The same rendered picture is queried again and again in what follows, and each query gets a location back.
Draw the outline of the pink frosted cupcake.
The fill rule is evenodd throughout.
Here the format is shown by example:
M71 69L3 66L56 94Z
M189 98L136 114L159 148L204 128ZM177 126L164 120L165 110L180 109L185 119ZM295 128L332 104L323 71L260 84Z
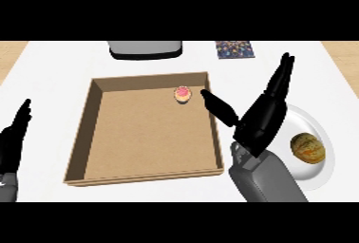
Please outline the pink frosted cupcake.
M174 90L174 99L179 104L186 104L191 100L192 92L186 86L179 86Z

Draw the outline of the brown cardboard box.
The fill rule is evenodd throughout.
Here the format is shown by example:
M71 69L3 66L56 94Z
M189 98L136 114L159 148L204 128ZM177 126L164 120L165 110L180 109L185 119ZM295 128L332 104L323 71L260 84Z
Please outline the brown cardboard box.
M186 104L174 99L191 89ZM65 183L111 183L223 173L216 121L201 90L205 72L92 80Z

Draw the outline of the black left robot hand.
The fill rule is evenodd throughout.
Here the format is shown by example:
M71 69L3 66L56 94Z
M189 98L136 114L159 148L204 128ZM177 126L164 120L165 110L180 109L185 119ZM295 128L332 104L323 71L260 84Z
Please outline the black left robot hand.
M31 120L31 100L27 99L19 107L13 123L0 132L0 174L15 173L19 167L22 141Z

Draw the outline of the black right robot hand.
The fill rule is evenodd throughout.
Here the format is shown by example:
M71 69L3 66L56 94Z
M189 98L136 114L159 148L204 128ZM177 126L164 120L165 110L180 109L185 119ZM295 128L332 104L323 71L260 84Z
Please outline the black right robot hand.
M229 104L210 91L201 90L207 111L229 127L235 127L233 139L254 157L272 143L287 116L292 64L294 57L285 53L266 90L242 118L238 117Z

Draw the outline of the colourful patterned box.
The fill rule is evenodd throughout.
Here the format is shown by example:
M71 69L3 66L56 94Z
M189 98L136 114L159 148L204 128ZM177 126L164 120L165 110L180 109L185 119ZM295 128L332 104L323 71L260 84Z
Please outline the colourful patterned box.
M254 50L248 41L217 41L217 57L220 59L254 58Z

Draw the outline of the grey and black appliance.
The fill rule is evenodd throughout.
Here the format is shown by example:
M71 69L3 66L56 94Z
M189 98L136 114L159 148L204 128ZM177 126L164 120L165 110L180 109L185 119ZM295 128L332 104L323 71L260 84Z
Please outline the grey and black appliance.
M109 41L108 46L117 60L158 60L182 55L182 41Z

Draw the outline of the golden brown cupcake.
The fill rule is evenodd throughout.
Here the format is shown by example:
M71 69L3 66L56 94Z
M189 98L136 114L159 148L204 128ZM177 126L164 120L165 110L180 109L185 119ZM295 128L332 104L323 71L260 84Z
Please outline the golden brown cupcake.
M316 164L325 159L325 147L309 133L300 133L291 138L289 149L292 155L310 164Z

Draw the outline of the white round plate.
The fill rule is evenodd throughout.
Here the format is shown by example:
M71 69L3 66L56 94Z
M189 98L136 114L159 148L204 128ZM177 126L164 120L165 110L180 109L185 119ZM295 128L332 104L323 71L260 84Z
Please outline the white round plate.
M318 189L334 173L334 148L316 119L294 105L288 105L288 114L270 148L284 160L301 190Z

